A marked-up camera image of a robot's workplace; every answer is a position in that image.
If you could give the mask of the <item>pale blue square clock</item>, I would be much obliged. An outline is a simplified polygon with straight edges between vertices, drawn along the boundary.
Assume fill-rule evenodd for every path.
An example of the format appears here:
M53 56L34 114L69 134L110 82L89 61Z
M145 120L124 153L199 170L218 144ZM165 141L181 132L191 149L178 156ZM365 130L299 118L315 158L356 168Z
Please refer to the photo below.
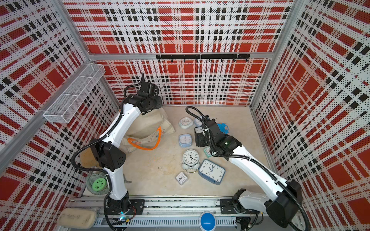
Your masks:
M178 139L181 148L188 148L192 146L192 136L190 134L181 134Z

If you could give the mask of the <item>beige sponge block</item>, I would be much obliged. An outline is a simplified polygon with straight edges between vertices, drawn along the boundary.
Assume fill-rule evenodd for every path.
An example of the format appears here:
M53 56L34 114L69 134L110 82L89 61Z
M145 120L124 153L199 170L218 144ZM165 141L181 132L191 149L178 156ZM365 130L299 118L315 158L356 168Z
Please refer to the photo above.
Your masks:
M57 224L73 229L90 229L97 217L98 213L94 210L66 208L60 213Z

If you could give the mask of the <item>black square alarm clock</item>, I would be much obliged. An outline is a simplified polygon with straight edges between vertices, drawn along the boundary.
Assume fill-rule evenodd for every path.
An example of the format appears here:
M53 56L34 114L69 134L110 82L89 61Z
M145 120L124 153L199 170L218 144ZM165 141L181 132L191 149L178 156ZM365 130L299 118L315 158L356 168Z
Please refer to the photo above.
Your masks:
M194 132L195 132L196 135L197 134L204 135L204 130L203 130L202 127L195 127Z

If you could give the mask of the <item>grey green cloth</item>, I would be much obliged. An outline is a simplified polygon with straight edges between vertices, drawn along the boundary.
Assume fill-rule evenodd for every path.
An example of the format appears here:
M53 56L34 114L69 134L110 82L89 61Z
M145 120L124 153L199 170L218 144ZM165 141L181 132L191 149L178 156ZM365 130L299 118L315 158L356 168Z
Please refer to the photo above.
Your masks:
M87 182L86 182L86 188L93 195L105 195L105 194L107 194L109 192L109 188L107 188L106 190L104 190L102 192L94 192L92 190L92 183L96 179L98 179L98 178L104 178L104 179L107 180L106 175L104 173L102 173L102 172L99 172L99 171L89 172L89 174L88 174L88 176L86 178L86 180L87 180Z

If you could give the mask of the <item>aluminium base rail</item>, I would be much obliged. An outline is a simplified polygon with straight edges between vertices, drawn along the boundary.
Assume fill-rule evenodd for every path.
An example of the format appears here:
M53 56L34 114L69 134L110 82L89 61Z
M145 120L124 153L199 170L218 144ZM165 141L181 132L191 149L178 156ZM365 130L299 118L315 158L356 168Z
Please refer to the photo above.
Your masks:
M257 215L252 210L238 214L230 206L228 197L151 197L135 196L131 203L136 213L111 214L108 217L114 227L127 231L143 230L200 230L203 213L215 217L217 231L281 231L267 214Z

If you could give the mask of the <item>light blue square alarm clock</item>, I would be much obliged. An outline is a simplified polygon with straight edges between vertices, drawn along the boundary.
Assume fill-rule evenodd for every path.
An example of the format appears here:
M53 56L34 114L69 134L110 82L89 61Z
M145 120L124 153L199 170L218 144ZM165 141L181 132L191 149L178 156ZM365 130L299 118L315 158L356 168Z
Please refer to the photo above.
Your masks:
M198 118L195 118L194 119L194 124L196 127L201 127L203 125L202 123L202 117L200 117L199 119Z

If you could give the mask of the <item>green round tape roll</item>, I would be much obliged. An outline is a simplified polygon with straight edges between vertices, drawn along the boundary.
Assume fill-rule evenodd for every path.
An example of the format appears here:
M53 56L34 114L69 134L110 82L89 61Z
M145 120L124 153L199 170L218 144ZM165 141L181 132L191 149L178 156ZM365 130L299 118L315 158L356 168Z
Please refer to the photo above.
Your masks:
M92 183L92 190L94 192L102 192L108 188L108 182L104 178L98 178Z

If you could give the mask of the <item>tan plush toy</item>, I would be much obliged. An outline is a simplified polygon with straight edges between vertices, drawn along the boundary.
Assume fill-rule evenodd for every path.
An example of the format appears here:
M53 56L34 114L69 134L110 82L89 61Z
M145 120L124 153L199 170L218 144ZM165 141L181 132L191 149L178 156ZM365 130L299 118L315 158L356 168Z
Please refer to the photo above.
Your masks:
M80 153L81 166L84 168L100 168L99 163L96 161L91 148Z

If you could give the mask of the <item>small clear square clock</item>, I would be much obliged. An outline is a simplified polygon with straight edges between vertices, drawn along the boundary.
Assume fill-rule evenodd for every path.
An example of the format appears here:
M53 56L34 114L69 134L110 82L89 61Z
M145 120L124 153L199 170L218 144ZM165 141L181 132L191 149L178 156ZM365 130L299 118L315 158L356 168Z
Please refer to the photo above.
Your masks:
M180 172L175 177L176 181L179 183L179 185L184 185L188 181L188 176L184 172Z

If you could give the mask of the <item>mint green small clock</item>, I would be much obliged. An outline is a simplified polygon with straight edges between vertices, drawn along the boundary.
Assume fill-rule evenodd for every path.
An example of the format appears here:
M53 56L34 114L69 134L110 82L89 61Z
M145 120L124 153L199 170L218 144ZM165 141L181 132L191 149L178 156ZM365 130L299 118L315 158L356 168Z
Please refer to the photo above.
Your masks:
M206 155L207 158L210 158L212 156L212 154L211 154L211 148L209 146L205 147L203 149L203 151L204 151L204 154Z

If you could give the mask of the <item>black wall hook rail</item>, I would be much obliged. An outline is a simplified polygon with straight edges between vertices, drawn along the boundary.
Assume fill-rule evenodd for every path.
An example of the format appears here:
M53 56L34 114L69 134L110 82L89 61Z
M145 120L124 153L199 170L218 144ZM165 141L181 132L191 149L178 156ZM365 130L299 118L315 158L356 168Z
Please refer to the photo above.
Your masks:
M157 60L212 60L212 59L246 59L248 60L251 57L250 54L161 54L156 55Z

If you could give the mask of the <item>bright blue round alarm clock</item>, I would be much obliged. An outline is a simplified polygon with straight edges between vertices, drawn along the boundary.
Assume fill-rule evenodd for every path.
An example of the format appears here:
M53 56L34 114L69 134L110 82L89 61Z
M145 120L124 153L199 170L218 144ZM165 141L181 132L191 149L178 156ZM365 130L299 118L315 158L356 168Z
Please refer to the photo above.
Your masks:
M219 127L219 129L220 129L220 131L222 133L224 133L224 134L228 134L229 133L229 127L228 127L227 124L225 124L225 123L218 123L217 125L218 125L218 127Z

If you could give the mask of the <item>dark blue plastic clock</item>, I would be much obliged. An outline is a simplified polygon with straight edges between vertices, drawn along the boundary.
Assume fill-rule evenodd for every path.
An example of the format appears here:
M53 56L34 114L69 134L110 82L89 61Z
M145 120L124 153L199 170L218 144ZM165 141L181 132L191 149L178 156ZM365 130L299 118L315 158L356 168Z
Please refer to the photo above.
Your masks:
M225 176L225 169L218 164L205 159L198 169L198 174L203 179L215 185L220 185Z

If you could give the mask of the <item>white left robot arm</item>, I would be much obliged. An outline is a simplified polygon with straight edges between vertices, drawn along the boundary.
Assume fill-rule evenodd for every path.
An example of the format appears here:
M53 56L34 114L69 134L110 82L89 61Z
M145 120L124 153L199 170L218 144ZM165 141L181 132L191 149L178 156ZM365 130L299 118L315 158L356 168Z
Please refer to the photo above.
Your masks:
M109 128L97 139L79 149L70 159L75 169L90 172L93 168L79 166L76 157L84 150L91 148L100 168L108 181L108 193L105 196L105 214L111 209L114 212L126 213L133 209L129 193L125 187L123 165L126 154L119 149L120 142L134 121L140 116L162 108L162 99L157 85L141 80L136 84L140 89L136 94L124 94L120 111Z

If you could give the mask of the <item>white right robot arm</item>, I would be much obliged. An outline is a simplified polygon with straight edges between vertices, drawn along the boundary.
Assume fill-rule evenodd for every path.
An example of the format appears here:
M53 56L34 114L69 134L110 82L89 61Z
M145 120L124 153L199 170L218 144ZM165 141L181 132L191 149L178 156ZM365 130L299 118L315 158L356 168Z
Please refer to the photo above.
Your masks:
M233 136L224 134L214 119L208 116L196 118L202 125L207 145L213 157L224 158L245 172L264 191L264 195L249 196L246 189L238 190L231 205L237 213L254 210L266 213L278 226L291 226L299 230L293 219L300 213L304 221L304 229L311 230L308 215L302 206L302 188L300 184L269 170L264 164L253 157L248 150Z

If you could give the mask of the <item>blue round button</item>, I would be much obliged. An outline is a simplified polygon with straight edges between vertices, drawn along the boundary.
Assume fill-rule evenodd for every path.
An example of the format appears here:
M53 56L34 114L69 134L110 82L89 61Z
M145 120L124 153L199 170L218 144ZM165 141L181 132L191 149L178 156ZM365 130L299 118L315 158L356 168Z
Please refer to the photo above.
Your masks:
M214 231L216 228L216 218L211 212L203 212L198 220L199 227L202 231Z

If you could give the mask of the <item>beige canvas bag orange handles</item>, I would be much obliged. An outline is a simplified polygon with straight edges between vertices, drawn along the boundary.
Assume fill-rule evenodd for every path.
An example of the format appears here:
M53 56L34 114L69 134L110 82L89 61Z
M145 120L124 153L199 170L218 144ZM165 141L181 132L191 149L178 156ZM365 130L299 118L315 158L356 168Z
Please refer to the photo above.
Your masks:
M173 133L175 129L165 110L156 109L135 119L121 140L119 149L125 153L151 151L159 146L163 136Z

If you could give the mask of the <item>white round analog clock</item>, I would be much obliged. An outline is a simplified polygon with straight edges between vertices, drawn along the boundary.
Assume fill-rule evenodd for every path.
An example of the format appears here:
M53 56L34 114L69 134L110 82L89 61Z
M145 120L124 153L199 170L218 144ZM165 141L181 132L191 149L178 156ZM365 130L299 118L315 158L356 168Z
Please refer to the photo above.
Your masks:
M182 168L188 173L195 173L200 167L199 161L199 154L196 150L186 150L182 158Z

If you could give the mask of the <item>white clock light blue band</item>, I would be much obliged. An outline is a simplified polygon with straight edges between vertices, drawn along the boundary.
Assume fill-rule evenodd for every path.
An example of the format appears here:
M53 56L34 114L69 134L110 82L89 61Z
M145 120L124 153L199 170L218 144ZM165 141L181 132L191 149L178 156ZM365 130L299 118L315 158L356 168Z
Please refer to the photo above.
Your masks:
M179 126L181 129L188 129L190 127L192 127L194 125L194 121L193 119L191 119L190 117L186 116L186 117L183 117L179 120Z

